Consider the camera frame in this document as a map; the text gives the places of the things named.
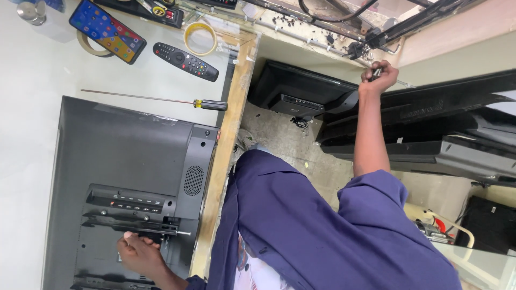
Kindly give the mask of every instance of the concrete floor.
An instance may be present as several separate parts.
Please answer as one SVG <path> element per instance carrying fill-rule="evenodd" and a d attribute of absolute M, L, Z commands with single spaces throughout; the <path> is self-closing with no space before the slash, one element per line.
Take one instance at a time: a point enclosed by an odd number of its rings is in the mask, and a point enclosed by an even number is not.
<path fill-rule="evenodd" d="M 321 196 L 337 210 L 337 191 L 353 177 L 351 162 L 323 153 L 319 144 L 314 142 L 321 121 L 313 120 L 313 123 L 309 123 L 309 129 L 303 130 L 292 124 L 291 118 L 247 103 L 240 127 L 249 130 L 274 155 L 305 174 Z M 407 187 L 407 202 L 427 207 L 451 220 L 458 217 L 471 189 L 469 179 L 410 172 L 392 173 Z"/>

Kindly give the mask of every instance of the workbench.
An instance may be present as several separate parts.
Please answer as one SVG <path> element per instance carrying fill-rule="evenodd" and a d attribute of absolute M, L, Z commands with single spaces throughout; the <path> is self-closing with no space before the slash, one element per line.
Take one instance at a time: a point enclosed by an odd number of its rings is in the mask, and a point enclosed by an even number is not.
<path fill-rule="evenodd" d="M 79 0 L 65 1 L 67 18 L 78 3 Z M 133 65 L 117 57 L 93 56 L 77 40 L 63 44 L 40 35 L 18 17 L 16 4 L 0 2 L 3 24 L 0 30 L 3 39 L 0 49 L 3 70 L 0 77 L 3 124 L 0 128 L 0 190 L 2 216 L 9 221 L 0 242 L 5 289 L 41 287 L 63 95 L 220 127 L 190 269 L 191 275 L 205 275 L 220 196 L 260 36 L 240 29 L 238 24 L 194 11 L 182 29 L 190 22 L 202 21 L 213 27 L 217 35 L 219 49 L 201 57 L 219 70 L 217 81 L 212 83 L 185 73 L 153 54 L 152 46 L 156 42 L 188 51 L 183 42 L 183 30 L 104 8 L 146 39 L 147 46 Z M 188 104 L 88 93 L 81 89 L 184 101 L 222 100 L 229 106 L 226 112 L 218 112 Z"/>

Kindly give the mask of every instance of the red object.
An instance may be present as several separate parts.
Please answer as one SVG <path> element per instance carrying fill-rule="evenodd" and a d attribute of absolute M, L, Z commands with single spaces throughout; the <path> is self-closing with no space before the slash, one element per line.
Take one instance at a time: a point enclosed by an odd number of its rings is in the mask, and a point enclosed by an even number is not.
<path fill-rule="evenodd" d="M 441 233 L 446 232 L 446 226 L 444 225 L 442 220 L 436 218 L 436 224 L 437 224 L 437 227 L 439 228 L 439 231 L 441 231 Z"/>

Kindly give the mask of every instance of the cable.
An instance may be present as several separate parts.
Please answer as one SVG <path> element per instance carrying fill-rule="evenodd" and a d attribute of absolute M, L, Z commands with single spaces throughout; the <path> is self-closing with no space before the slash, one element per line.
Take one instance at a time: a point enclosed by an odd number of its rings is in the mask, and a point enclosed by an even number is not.
<path fill-rule="evenodd" d="M 299 128 L 301 129 L 306 129 L 308 128 L 308 123 L 303 120 L 302 118 L 299 118 L 299 117 L 293 117 L 291 119 L 291 122 L 294 123 L 296 126 L 298 126 Z"/>

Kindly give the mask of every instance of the white t-shirt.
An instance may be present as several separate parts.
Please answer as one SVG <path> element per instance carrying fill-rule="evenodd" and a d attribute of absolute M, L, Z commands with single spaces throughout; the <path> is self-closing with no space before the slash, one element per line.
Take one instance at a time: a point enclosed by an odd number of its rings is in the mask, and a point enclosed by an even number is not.
<path fill-rule="evenodd" d="M 280 275 L 258 259 L 238 233 L 238 264 L 233 290 L 294 290 Z"/>

